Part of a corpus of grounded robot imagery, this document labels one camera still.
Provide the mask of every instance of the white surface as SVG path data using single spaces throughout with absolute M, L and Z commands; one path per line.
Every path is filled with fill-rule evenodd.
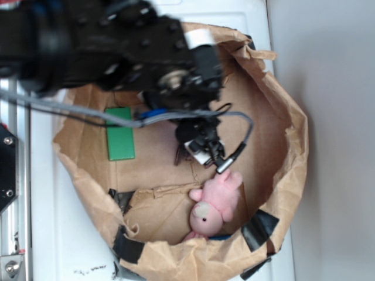
M 163 12 L 185 20 L 225 25 L 250 34 L 258 49 L 270 49 L 264 1 L 173 1 Z M 113 256 L 79 202 L 69 175 L 55 158 L 54 116 L 32 114 L 32 223 L 34 279 L 112 280 Z M 91 270 L 94 267 L 105 268 Z M 291 238 L 252 281 L 293 281 Z
M 375 2 L 268 4 L 277 79 L 310 125 L 296 280 L 374 280 Z

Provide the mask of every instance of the green block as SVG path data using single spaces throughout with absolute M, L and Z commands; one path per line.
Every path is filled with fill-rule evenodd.
M 105 113 L 115 115 L 120 118 L 131 120 L 129 107 L 107 108 Z M 108 157 L 110 161 L 125 160 L 135 158 L 133 129 L 126 127 L 108 127 Z

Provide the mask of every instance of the brown paper bag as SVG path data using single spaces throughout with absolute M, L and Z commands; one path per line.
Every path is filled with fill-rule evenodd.
M 301 200 L 308 157 L 307 118 L 262 59 L 273 52 L 249 47 L 251 39 L 228 28 L 187 24 L 186 30 L 209 28 L 215 37 L 225 73 L 218 108 L 231 102 L 254 120 L 250 142 L 232 165 L 244 179 L 233 222 L 221 233 L 224 241 L 191 239 L 193 202 L 190 189 L 214 175 L 195 161 L 174 166 L 178 147 L 175 125 L 160 122 L 134 129 L 136 158 L 110 162 L 104 128 L 64 120 L 54 148 L 69 171 L 77 194 L 121 266 L 147 280 L 227 280 L 279 251 Z M 69 91 L 67 99 L 103 111 L 140 102 L 135 93 L 103 92 L 95 86 Z M 242 140 L 246 122 L 222 117 L 219 135 L 230 154 Z M 126 212 L 108 192 L 132 195 Z

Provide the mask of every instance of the gray wall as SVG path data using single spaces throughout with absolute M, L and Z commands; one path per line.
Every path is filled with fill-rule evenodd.
M 375 278 L 375 1 L 268 0 L 279 82 L 309 117 L 296 281 Z

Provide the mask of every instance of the pink plush pig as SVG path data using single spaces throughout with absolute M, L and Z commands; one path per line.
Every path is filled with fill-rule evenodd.
M 241 183 L 241 173 L 227 169 L 224 173 L 216 174 L 213 179 L 206 181 L 202 189 L 190 191 L 190 198 L 197 203 L 190 213 L 190 226 L 193 231 L 184 238 L 184 241 L 202 237 L 208 239 L 221 230 L 223 222 L 233 219 Z

